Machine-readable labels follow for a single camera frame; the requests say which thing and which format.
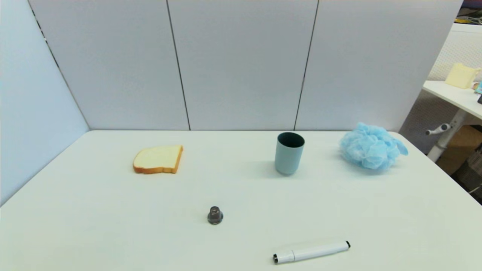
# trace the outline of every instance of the desk leg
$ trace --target desk leg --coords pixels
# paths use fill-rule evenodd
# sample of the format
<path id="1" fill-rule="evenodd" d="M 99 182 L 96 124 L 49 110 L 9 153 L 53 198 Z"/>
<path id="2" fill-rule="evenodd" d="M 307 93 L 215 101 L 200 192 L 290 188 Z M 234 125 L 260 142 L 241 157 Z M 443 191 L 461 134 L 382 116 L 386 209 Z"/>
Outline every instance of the desk leg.
<path id="1" fill-rule="evenodd" d="M 462 109 L 459 109 L 457 113 L 455 114 L 454 118 L 450 122 L 450 128 L 448 131 L 444 132 L 442 136 L 437 140 L 435 143 L 435 146 L 430 150 L 428 153 L 428 158 L 430 160 L 436 162 L 442 153 L 447 149 L 447 145 L 449 144 L 450 140 L 452 137 L 454 137 L 455 133 L 458 132 L 460 127 L 464 124 L 464 119 L 467 116 L 467 112 L 465 112 Z"/>

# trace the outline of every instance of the cup rim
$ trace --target cup rim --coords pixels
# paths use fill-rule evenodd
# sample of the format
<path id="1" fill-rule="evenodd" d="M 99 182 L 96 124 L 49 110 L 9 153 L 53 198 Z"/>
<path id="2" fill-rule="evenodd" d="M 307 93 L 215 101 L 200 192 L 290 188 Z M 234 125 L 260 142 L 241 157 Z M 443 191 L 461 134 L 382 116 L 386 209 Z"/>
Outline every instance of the cup rim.
<path id="1" fill-rule="evenodd" d="M 297 133 L 284 132 L 278 135 L 278 142 L 287 148 L 300 148 L 305 145 L 305 139 Z"/>

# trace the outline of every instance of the bread crust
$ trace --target bread crust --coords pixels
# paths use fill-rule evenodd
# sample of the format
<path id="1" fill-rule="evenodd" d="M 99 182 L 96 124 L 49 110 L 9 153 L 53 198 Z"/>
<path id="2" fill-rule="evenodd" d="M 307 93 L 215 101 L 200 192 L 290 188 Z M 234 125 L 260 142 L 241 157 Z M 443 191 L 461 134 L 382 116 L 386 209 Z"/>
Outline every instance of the bread crust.
<path id="1" fill-rule="evenodd" d="M 181 154 L 184 150 L 184 147 L 181 146 L 181 150 L 177 155 L 176 166 L 174 168 L 171 167 L 154 167 L 154 168 L 143 168 L 143 167 L 136 167 L 134 162 L 132 163 L 132 167 L 136 173 L 144 173 L 144 174 L 154 174 L 154 173 L 173 173 L 177 172 L 177 168 L 179 167 L 179 161 L 181 160 Z"/>

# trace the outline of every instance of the bread slice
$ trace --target bread slice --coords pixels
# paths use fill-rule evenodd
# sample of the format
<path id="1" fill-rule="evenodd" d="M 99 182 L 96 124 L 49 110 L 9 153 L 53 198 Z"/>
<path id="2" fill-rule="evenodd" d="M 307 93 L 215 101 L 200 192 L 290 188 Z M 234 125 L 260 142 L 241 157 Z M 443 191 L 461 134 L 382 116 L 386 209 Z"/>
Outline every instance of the bread slice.
<path id="1" fill-rule="evenodd" d="M 143 149 L 134 158 L 134 171 L 144 174 L 176 173 L 182 151 L 182 145 Z"/>

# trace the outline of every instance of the white table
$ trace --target white table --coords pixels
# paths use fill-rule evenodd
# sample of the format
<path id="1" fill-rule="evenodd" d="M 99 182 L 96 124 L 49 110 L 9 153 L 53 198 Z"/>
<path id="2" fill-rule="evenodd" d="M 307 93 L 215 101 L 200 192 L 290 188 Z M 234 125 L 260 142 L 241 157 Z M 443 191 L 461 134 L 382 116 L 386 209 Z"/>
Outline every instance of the white table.
<path id="1" fill-rule="evenodd" d="M 89 132 L 1 208 L 0 270 L 480 270 L 482 207 L 400 135 L 409 156 L 374 173 L 340 157 L 344 132 L 299 132 L 286 177 L 278 133 Z M 134 173 L 136 153 L 163 144 L 184 145 L 177 174 Z M 273 264 L 314 240 L 351 249 Z"/>
<path id="2" fill-rule="evenodd" d="M 445 149 L 447 149 L 447 145 L 455 133 L 457 133 L 464 124 L 467 113 L 482 119 L 482 104 L 477 102 L 479 97 L 474 94 L 473 89 L 457 88 L 443 81 L 425 81 L 422 89 L 459 108 L 450 122 L 452 128 L 442 134 L 435 146 L 428 153 L 428 157 L 435 162 Z"/>

